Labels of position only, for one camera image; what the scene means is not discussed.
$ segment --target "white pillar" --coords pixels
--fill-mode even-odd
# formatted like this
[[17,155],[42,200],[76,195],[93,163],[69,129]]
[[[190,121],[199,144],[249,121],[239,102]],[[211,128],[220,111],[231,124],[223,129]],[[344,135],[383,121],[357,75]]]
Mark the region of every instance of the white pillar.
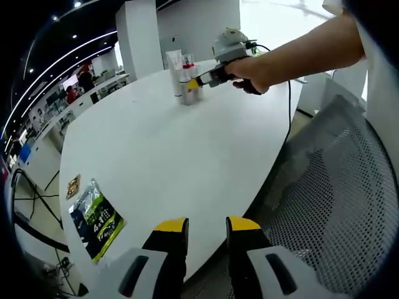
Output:
[[116,14],[123,66],[134,81],[163,70],[155,0],[125,2]]

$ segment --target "floor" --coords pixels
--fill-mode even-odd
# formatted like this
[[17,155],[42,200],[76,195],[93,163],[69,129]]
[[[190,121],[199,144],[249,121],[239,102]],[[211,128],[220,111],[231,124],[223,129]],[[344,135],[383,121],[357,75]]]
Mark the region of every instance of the floor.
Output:
[[[302,114],[301,112],[296,112],[294,115],[294,119],[292,121],[291,132],[288,137],[288,140],[292,138],[295,134],[297,134],[303,127],[310,122],[311,118]],[[23,186],[18,186],[16,190],[16,198],[24,198],[31,197],[32,194],[26,192],[27,188],[23,188]],[[45,196],[54,196],[54,197],[45,197],[44,200],[53,210],[55,216],[60,219],[60,205],[59,205],[59,177],[58,175],[54,178],[54,180],[50,183],[46,192],[43,192],[42,195]],[[32,201],[16,201],[16,209],[18,209],[26,218],[30,217],[32,212]],[[65,238],[64,231],[61,229],[58,222],[54,219],[54,217],[50,214],[50,212],[46,209],[45,205],[40,200],[36,200],[35,202],[35,211],[32,215],[29,224],[41,232],[42,234],[50,237],[53,240],[56,240],[60,243],[66,244],[67,241]],[[69,269],[68,281],[72,286],[72,289],[68,286],[62,272],[59,275],[59,281],[61,290],[66,293],[75,293],[77,294],[79,285],[81,283],[81,279],[79,273],[75,265],[73,264],[73,260],[69,256],[69,254],[65,252],[58,251],[60,260],[64,257],[68,257],[71,260],[71,268]]]

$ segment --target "black ceiling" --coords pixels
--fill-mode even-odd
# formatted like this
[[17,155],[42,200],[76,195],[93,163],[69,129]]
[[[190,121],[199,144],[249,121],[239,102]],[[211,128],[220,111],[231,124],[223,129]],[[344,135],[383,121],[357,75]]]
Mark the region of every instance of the black ceiling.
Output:
[[[179,0],[156,0],[156,5],[157,7],[165,8],[177,1]],[[12,32],[10,37],[10,40],[14,39],[14,42],[11,42],[11,44],[15,46],[15,50],[11,49],[12,52],[9,54],[9,58],[10,63],[14,63],[14,65],[11,66],[11,80],[7,82],[5,101],[2,101],[2,126],[27,87],[48,66],[79,45],[116,30],[115,14],[125,0],[81,0],[80,2],[83,5],[74,11],[71,11],[74,9],[74,0],[28,2],[35,2],[36,5],[25,5],[24,8],[27,8],[27,11],[19,9],[18,14],[29,18],[30,21],[25,23],[25,27],[22,30],[16,29],[15,32]],[[85,6],[84,4],[88,2],[91,2],[91,4]],[[52,16],[63,17],[58,21],[53,21]],[[10,133],[20,126],[21,115],[31,103],[28,97],[41,82],[52,81],[55,76],[58,76],[77,61],[110,45],[114,45],[116,41],[116,34],[96,40],[55,65],[24,97],[12,117],[12,120],[16,119],[17,122],[13,123],[10,121],[7,126],[7,132]],[[34,72],[32,74],[26,72],[29,69],[34,69]]]

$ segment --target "product package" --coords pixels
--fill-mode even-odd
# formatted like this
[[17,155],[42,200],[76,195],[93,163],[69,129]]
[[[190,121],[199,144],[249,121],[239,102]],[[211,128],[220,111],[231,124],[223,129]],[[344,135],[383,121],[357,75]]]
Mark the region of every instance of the product package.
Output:
[[69,208],[82,242],[97,263],[123,227],[123,218],[91,179],[83,195]]

